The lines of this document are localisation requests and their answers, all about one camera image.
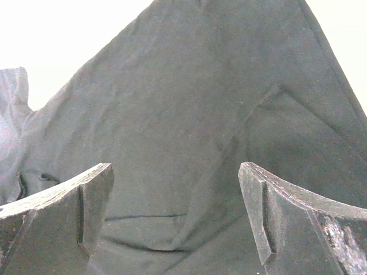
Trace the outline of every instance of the fabric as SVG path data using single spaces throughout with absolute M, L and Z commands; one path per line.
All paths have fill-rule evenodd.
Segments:
M 1 204 L 21 171 L 63 182 L 114 167 L 87 275 L 265 274 L 245 161 L 367 208 L 366 116 L 304 0 L 156 0 L 36 112 L 0 79 L 2 118 L 21 125 L 0 159 Z

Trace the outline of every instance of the garment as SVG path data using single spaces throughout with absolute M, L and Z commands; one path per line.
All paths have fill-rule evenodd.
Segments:
M 3 204 L 20 171 L 114 167 L 87 275 L 264 274 L 244 161 L 367 208 L 366 116 L 304 0 L 156 0 L 19 121 Z

